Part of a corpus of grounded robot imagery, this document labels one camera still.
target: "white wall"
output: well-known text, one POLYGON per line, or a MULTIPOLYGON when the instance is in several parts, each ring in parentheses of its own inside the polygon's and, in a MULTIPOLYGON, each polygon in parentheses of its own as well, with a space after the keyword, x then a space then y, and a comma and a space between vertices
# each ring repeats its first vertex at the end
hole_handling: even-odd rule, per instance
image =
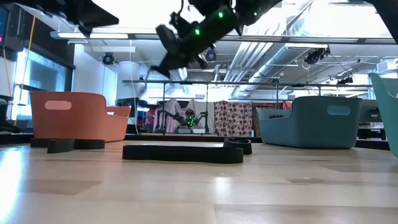
MULTIPOLYGON (((16 62, 5 60, 4 58, 0 57, 0 95, 12 96, 12 91, 14 89, 15 67, 16 62), (6 65, 8 68, 9 82, 7 79, 6 65)), ((7 117, 11 117, 11 106, 8 107, 7 117)))
POLYGON ((76 69, 73 72, 72 91, 102 94, 108 106, 115 104, 116 73, 85 53, 84 46, 80 44, 75 46, 73 64, 76 69))

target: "fluorescent light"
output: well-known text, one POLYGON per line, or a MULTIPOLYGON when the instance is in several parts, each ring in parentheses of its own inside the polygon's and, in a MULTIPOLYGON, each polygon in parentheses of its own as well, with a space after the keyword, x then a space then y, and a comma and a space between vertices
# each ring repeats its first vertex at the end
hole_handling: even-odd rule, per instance
POLYGON ((327 44, 295 44, 295 43, 287 43, 286 47, 302 47, 302 48, 327 48, 327 44))
MULTIPOLYGON (((66 39, 85 39, 82 33, 58 33, 58 36, 66 39)), ((91 39, 128 39, 127 34, 91 34, 91 39)))

